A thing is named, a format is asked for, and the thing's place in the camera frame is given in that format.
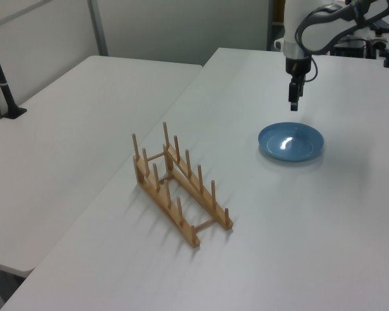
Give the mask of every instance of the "white table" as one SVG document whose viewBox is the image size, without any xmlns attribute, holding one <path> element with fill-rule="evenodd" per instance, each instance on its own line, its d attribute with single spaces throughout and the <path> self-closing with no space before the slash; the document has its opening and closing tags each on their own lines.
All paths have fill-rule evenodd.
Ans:
<svg viewBox="0 0 389 311">
<path fill-rule="evenodd" d="M 0 120 L 0 269 L 27 276 L 200 70 L 93 56 Z"/>
<path fill-rule="evenodd" d="M 192 249 L 136 185 L 129 157 L 3 311 L 389 311 L 389 69 L 316 61 L 294 113 L 281 53 L 219 49 L 161 120 L 205 185 L 216 180 L 233 232 L 215 224 Z M 282 121 L 320 130 L 322 156 L 263 156 L 258 133 Z M 140 146 L 152 155 L 163 141 L 159 122 Z"/>
</svg>

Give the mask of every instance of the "equipment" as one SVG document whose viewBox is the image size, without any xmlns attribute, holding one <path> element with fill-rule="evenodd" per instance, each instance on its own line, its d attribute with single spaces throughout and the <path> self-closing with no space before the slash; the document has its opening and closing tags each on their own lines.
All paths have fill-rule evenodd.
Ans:
<svg viewBox="0 0 389 311">
<path fill-rule="evenodd" d="M 344 36 L 389 15 L 389 0 L 356 0 L 349 5 L 331 0 L 286 0 L 284 55 L 291 111 L 298 110 L 305 75 L 314 54 L 325 54 Z"/>
<path fill-rule="evenodd" d="M 16 105 L 16 103 L 14 102 L 12 92 L 10 91 L 10 88 L 7 84 L 7 80 L 3 72 L 3 69 L 1 68 L 1 65 L 0 65 L 0 88 L 6 99 L 7 107 L 8 107 L 7 113 L 3 115 L 4 118 L 16 119 L 27 111 L 27 109 L 25 108 L 18 107 L 18 105 Z"/>
</svg>

